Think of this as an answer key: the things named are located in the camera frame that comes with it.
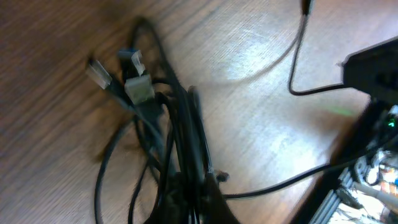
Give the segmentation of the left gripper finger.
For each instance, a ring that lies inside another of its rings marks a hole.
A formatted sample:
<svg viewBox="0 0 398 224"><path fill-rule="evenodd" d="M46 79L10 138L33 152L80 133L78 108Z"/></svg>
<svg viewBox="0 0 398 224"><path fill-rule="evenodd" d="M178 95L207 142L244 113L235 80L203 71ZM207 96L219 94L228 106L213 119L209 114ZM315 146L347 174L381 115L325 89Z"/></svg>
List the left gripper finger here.
<svg viewBox="0 0 398 224"><path fill-rule="evenodd" d="M204 224L240 224L228 207L212 173L205 175L202 199Z"/></svg>

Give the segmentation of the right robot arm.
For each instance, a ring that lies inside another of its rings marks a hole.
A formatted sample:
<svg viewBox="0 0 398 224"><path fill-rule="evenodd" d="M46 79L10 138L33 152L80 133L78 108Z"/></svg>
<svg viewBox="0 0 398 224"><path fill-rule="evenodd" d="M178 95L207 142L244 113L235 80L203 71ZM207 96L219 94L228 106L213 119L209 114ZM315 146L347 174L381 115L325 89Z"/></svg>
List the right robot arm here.
<svg viewBox="0 0 398 224"><path fill-rule="evenodd" d="M397 38L348 55L343 62L343 82L315 92L342 88L354 88L366 93L371 101L335 162L312 168L286 183L286 186L290 186L315 174L323 174L294 215L292 223L324 223L337 208L336 191L343 186L345 177L353 174L357 162L396 140L397 133L393 132L374 145L368 145L371 140L370 128L379 121L383 111L397 104Z"/></svg>

